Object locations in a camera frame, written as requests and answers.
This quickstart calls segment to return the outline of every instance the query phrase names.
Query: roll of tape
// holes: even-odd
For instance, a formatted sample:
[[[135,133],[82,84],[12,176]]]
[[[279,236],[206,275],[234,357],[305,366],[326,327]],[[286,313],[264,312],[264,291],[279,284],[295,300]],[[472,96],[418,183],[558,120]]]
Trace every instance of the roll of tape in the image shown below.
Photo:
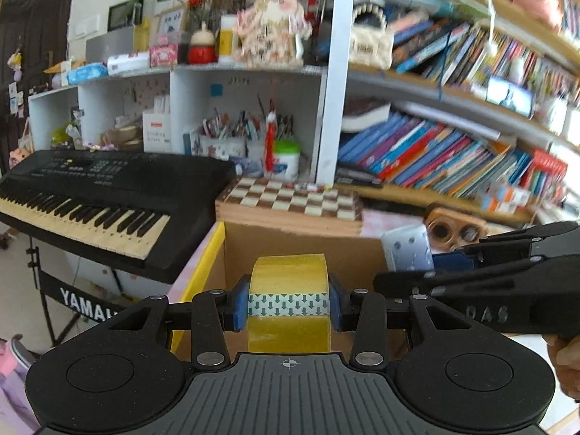
[[[261,257],[248,298],[248,351],[330,351],[328,273],[323,254]]]

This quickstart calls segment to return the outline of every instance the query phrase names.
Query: wooden shelf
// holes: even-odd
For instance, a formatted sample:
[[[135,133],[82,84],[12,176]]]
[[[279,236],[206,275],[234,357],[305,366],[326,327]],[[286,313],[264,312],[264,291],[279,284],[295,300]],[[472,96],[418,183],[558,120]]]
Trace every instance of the wooden shelf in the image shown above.
[[[432,203],[440,203],[465,213],[478,215],[488,221],[502,224],[527,224],[531,221],[531,214],[527,211],[518,211],[514,215],[506,215],[495,212],[483,211],[473,201],[467,199],[452,198],[440,195],[433,190],[413,190],[395,185],[386,184],[381,188],[335,185],[341,189],[356,191],[362,198],[380,199],[395,203],[410,204],[412,206],[428,207]]]
[[[350,63],[349,78],[357,82],[384,86],[388,89],[385,97],[390,101],[419,103],[463,117],[482,126],[492,127],[503,134],[515,134],[528,140],[538,139],[546,143],[553,142],[580,154],[580,149],[565,137],[556,135],[540,123],[512,110],[488,103],[472,93],[444,86],[440,97],[437,84],[420,75],[398,74],[390,70],[382,71],[366,65]]]
[[[480,4],[485,4],[483,0],[474,0]],[[520,42],[530,45],[535,50],[548,54],[551,58],[563,64],[573,74],[580,76],[580,51],[570,42],[559,36],[556,32],[548,28],[544,23],[530,17],[517,5],[509,0],[494,0],[494,5],[498,17],[518,30],[509,28],[498,29],[509,33],[510,36],[520,40]]]

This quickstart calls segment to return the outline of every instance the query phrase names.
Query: pink object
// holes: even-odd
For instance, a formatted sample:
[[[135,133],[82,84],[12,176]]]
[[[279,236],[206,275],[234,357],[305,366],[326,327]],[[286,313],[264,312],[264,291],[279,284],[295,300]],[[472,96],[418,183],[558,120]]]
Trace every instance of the pink object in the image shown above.
[[[398,20],[389,23],[388,29],[394,33],[404,31],[420,22],[427,21],[428,14],[424,11],[412,11]]]
[[[0,368],[0,419],[18,435],[33,435],[40,425],[24,392],[28,370],[16,361],[8,342],[0,342]]]
[[[551,28],[562,25],[563,14],[558,0],[513,0],[526,13],[547,23]]]

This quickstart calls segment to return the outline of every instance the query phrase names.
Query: tissue box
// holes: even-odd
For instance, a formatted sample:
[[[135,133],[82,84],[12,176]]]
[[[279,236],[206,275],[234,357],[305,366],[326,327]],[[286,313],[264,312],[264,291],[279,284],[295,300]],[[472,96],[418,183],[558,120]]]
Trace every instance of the tissue box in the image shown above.
[[[172,32],[157,36],[157,44],[149,49],[149,63],[152,67],[166,67],[187,63],[189,51],[188,32]]]

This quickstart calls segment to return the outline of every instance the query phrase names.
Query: black piano key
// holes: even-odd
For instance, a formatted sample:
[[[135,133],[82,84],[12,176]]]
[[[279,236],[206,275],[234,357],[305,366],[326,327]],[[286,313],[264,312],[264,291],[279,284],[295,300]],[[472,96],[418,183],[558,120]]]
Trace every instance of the black piano key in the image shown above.
[[[153,214],[153,216],[151,218],[149,218],[149,220],[147,222],[145,222],[145,224],[143,224],[141,227],[139,227],[139,230],[137,231],[137,237],[142,237],[147,232],[149,232],[151,227],[153,227],[157,223],[157,221],[159,219],[161,219],[162,217],[163,217],[162,214],[159,214],[159,213]]]
[[[131,225],[131,223],[135,220],[137,220],[137,218],[143,214],[144,211],[135,211],[133,214],[131,214],[129,217],[123,219],[123,221],[121,221],[121,223],[117,226],[117,232],[123,232],[125,229],[127,229],[127,227],[129,227]]]
[[[62,206],[62,204],[67,201],[68,198],[64,196],[59,196],[58,199],[55,199],[49,207],[46,208],[46,214],[50,214],[53,212],[57,207]]]
[[[48,201],[46,201],[40,208],[41,211],[43,212],[47,212],[48,209],[53,205],[53,204],[60,204],[62,200],[62,196],[53,196],[51,199],[49,199]]]
[[[76,217],[74,218],[75,221],[80,222],[86,218],[89,214],[93,212],[94,206],[87,206],[84,210],[80,211]]]
[[[48,204],[54,199],[54,195],[47,195],[44,200],[37,204],[37,209],[40,211],[45,204]]]
[[[38,196],[38,191],[37,190],[28,190],[28,193],[26,194],[25,198],[24,198],[24,202],[22,203],[22,205],[24,204],[28,204],[28,202],[31,199],[34,199]]]
[[[152,212],[147,211],[143,213],[141,216],[139,216],[137,220],[133,221],[131,225],[127,227],[127,234],[131,235],[132,233],[134,233],[139,227],[141,227],[145,222],[147,222],[147,219],[149,219],[152,216],[152,214],[153,214]]]
[[[64,216],[66,216],[69,212],[71,212],[75,207],[77,207],[80,204],[80,201],[78,199],[73,199],[71,201],[69,201],[68,203],[66,203],[62,209],[59,212],[59,216],[61,218],[63,218]]]
[[[109,208],[109,210],[107,212],[105,212],[103,215],[98,216],[98,218],[95,220],[95,227],[100,226],[103,222],[105,222],[108,218],[110,218],[112,215],[114,215],[115,211],[117,209],[115,209],[115,207],[111,207]]]
[[[94,219],[95,216],[97,214],[99,214],[103,209],[105,209],[105,208],[104,207],[100,207],[100,206],[94,207],[93,210],[90,213],[88,213],[87,215],[85,215],[84,218],[82,218],[82,223],[83,224],[88,224],[89,221],[91,221],[91,219]]]
[[[36,198],[34,198],[33,200],[31,200],[31,201],[28,203],[28,207],[29,207],[30,209],[34,209],[34,207],[37,207],[37,206],[38,206],[38,203],[40,203],[41,201],[43,201],[43,200],[45,200],[45,199],[46,199],[46,195],[47,195],[47,194],[48,194],[48,193],[40,193],[40,194],[39,194],[39,195],[38,195]]]
[[[76,217],[80,214],[84,214],[86,212],[87,209],[89,209],[90,206],[85,205],[81,205],[80,207],[78,207],[77,209],[75,209],[73,212],[71,212],[69,214],[69,220],[73,220],[76,219]]]
[[[117,209],[114,214],[112,214],[105,222],[103,222],[103,228],[108,229],[114,223],[116,223],[123,215],[127,212],[126,209]]]

